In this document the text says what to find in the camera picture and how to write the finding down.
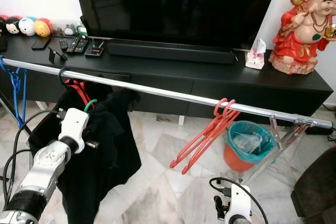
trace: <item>metal rod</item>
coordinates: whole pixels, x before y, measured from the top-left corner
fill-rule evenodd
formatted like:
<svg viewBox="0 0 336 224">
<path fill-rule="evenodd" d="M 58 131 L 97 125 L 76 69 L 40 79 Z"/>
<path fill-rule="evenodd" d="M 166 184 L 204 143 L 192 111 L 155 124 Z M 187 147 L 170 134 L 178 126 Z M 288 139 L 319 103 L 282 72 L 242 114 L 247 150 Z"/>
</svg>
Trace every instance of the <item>metal rod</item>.
<svg viewBox="0 0 336 224">
<path fill-rule="evenodd" d="M 41 66 L 41 65 L 32 64 L 32 63 L 26 63 L 22 61 L 16 61 L 16 60 L 10 60 L 10 59 L 4 59 L 3 61 L 5 64 L 10 65 L 10 66 L 26 68 L 26 69 L 54 74 L 54 75 L 58 75 L 60 71 L 60 69 L 58 68 L 51 68 L 51 67 Z M 178 100 L 183 100 L 183 101 L 188 101 L 188 102 L 195 102 L 195 103 L 210 105 L 210 106 L 216 106 L 219 102 L 219 100 L 215 100 L 215 99 L 198 97 L 196 95 L 183 94 L 183 93 L 168 91 L 164 89 L 151 88 L 147 86 L 132 84 L 132 83 L 123 82 L 123 81 L 116 81 L 116 80 L 106 79 L 106 78 L 97 77 L 97 76 L 90 76 L 88 74 L 78 73 L 78 72 L 73 72 L 73 71 L 64 71 L 62 73 L 62 76 L 68 77 L 68 78 L 78 78 L 82 80 L 93 81 L 93 82 L 107 84 L 111 86 L 123 87 L 123 88 L 131 89 L 131 90 L 135 90 L 135 91 L 145 92 L 145 93 L 154 94 L 154 95 L 160 95 L 162 97 L 168 97 L 168 98 L 173 98 L 173 99 L 178 99 Z M 221 107 L 223 108 L 227 104 L 228 104 L 227 102 L 223 102 Z M 298 123 L 298 122 L 308 123 L 311 126 L 317 126 L 317 127 L 326 128 L 326 129 L 330 129 L 333 126 L 332 122 L 330 121 L 315 119 L 315 118 L 311 118 L 311 117 L 303 116 L 303 115 L 295 115 L 295 114 L 289 114 L 289 113 L 284 113 L 284 112 L 279 112 L 279 111 L 274 111 L 274 110 L 267 110 L 267 109 L 253 107 L 253 106 L 242 105 L 238 103 L 232 104 L 230 106 L 230 109 L 237 110 L 240 112 L 250 113 L 254 115 L 266 116 L 268 118 L 271 115 L 274 115 L 279 120 L 290 121 L 292 123 Z"/>
</svg>

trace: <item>red hanger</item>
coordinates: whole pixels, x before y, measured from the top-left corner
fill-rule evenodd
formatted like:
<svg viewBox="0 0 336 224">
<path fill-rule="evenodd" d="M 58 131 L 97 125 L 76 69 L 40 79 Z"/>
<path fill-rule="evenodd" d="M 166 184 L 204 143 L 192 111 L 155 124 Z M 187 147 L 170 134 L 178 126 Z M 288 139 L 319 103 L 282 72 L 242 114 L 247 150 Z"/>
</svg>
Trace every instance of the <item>red hanger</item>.
<svg viewBox="0 0 336 224">
<path fill-rule="evenodd" d="M 210 145 L 220 136 L 220 134 L 233 122 L 233 120 L 240 114 L 239 111 L 230 110 L 231 104 L 235 103 L 235 100 L 231 100 L 228 105 L 225 106 L 223 113 L 219 114 L 219 106 L 227 102 L 226 98 L 223 98 L 216 105 L 214 110 L 215 118 L 211 123 L 197 135 L 192 141 L 190 141 L 177 155 L 177 158 L 173 160 L 170 164 L 170 168 L 175 167 L 179 162 L 181 162 L 186 156 L 188 156 L 193 150 L 200 146 L 197 151 L 193 154 L 183 170 L 182 174 L 185 174 L 199 159 L 199 157 L 210 147 Z"/>
</svg>

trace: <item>small black device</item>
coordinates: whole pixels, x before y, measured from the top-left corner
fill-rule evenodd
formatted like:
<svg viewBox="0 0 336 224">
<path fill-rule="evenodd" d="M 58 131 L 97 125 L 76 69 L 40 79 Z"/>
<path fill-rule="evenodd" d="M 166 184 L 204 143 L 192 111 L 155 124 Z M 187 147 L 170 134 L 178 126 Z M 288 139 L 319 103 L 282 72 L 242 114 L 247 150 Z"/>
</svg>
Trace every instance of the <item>small black device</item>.
<svg viewBox="0 0 336 224">
<path fill-rule="evenodd" d="M 67 50 L 68 47 L 69 47 L 69 46 L 68 46 L 68 42 L 67 42 L 66 39 L 60 39 L 60 40 L 59 40 L 59 45 L 60 45 L 62 51 Z"/>
<path fill-rule="evenodd" d="M 331 135 L 332 133 L 332 129 L 324 129 L 319 127 L 309 127 L 306 129 L 307 135 Z"/>
<path fill-rule="evenodd" d="M 103 49 L 103 47 L 89 47 L 88 50 L 86 50 L 85 52 L 85 56 L 97 58 L 101 55 Z"/>
<path fill-rule="evenodd" d="M 51 37 L 38 37 L 32 45 L 32 50 L 43 50 L 51 40 Z"/>
<path fill-rule="evenodd" d="M 74 52 L 83 52 L 85 49 L 85 46 L 87 45 L 88 40 L 81 38 L 74 50 Z"/>
<path fill-rule="evenodd" d="M 49 48 L 49 61 L 54 64 L 55 56 L 59 55 L 61 57 L 61 60 L 68 60 L 68 57 L 66 57 L 64 54 L 58 53 L 56 50 L 53 50 L 51 47 Z"/>
<path fill-rule="evenodd" d="M 71 42 L 70 47 L 68 47 L 68 49 L 66 50 L 66 52 L 73 52 L 78 44 L 80 40 L 80 36 L 77 36 L 75 39 L 73 39 L 73 41 Z"/>
</svg>

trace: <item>tsum tsum plush toy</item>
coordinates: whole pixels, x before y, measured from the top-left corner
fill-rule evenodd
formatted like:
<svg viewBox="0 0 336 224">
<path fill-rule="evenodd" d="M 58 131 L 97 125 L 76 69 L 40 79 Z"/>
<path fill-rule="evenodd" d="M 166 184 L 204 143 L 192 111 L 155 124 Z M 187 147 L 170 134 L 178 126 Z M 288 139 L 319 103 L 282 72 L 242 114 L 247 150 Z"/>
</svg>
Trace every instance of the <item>tsum tsum plush toy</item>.
<svg viewBox="0 0 336 224">
<path fill-rule="evenodd" d="M 50 20 L 46 18 L 39 18 L 34 22 L 34 30 L 37 33 L 37 35 L 41 37 L 48 37 L 51 34 L 52 25 L 50 23 Z"/>
<path fill-rule="evenodd" d="M 5 15 L 0 15 L 0 35 L 6 31 L 6 19 L 8 19 Z"/>
<path fill-rule="evenodd" d="M 19 21 L 21 17 L 19 16 L 12 16 L 6 19 L 6 29 L 11 34 L 18 34 L 20 32 L 19 30 Z"/>
<path fill-rule="evenodd" d="M 36 18 L 34 17 L 24 17 L 19 21 L 19 29 L 21 33 L 27 36 L 32 36 L 35 34 L 34 22 Z"/>
</svg>

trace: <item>black jacket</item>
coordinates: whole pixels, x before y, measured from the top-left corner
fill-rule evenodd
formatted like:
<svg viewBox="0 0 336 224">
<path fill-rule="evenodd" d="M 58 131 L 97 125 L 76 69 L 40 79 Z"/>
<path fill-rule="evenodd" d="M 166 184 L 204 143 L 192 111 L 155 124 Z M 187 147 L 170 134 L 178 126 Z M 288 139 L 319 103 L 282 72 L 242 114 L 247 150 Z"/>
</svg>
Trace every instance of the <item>black jacket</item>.
<svg viewBox="0 0 336 224">
<path fill-rule="evenodd" d="M 99 147 L 86 146 L 80 154 L 73 155 L 58 179 L 69 224 L 93 223 L 99 202 L 107 192 L 116 185 L 125 184 L 141 166 L 127 115 L 129 103 L 139 97 L 129 90 L 110 91 L 109 86 L 86 83 L 87 94 L 98 99 L 98 103 L 89 111 L 90 119 L 83 135 L 99 142 Z M 55 109 L 83 110 L 84 107 L 77 92 L 70 89 Z M 46 116 L 29 138 L 33 154 L 56 140 L 60 130 L 59 119 L 54 114 Z"/>
</svg>

